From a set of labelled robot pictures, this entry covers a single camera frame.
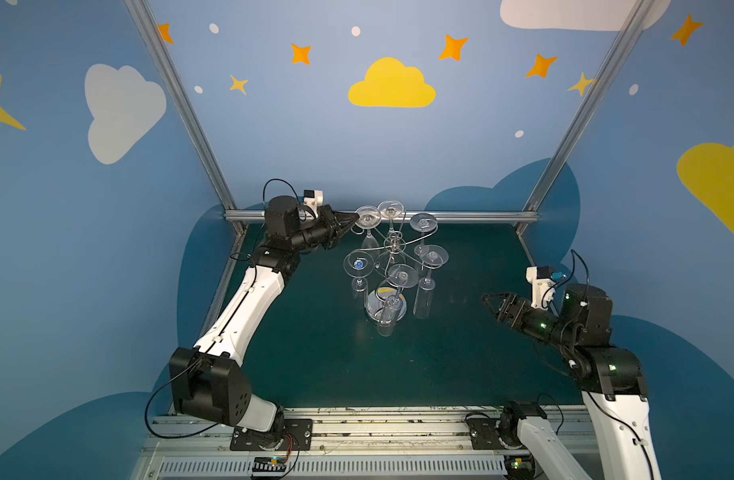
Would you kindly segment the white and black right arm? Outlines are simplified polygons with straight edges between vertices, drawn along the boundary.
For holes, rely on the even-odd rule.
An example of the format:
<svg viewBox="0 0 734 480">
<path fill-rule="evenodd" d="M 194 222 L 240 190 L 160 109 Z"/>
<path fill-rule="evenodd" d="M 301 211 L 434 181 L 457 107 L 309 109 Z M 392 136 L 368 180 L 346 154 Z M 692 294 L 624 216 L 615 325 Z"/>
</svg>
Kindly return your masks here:
<svg viewBox="0 0 734 480">
<path fill-rule="evenodd" d="M 661 476 L 649 424 L 649 390 L 639 359 L 611 342 L 613 302 L 588 280 L 530 267 L 531 295 L 485 294 L 496 321 L 558 351 L 593 425 L 607 479 Z"/>
</svg>

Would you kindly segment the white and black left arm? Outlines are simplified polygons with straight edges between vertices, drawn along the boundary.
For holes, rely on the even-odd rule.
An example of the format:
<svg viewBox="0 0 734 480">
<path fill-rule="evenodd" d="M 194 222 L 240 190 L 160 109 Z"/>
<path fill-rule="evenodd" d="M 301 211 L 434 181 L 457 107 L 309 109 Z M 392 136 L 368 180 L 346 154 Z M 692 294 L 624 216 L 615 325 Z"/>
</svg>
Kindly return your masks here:
<svg viewBox="0 0 734 480">
<path fill-rule="evenodd" d="M 276 445 L 284 436 L 283 409 L 254 394 L 242 370 L 246 351 L 302 254 L 334 248 L 359 216 L 334 210 L 315 190 L 265 199 L 263 206 L 266 233 L 247 257 L 242 283 L 195 344 L 175 350 L 164 387 L 177 413 L 206 420 L 211 427 L 247 429 Z"/>
</svg>

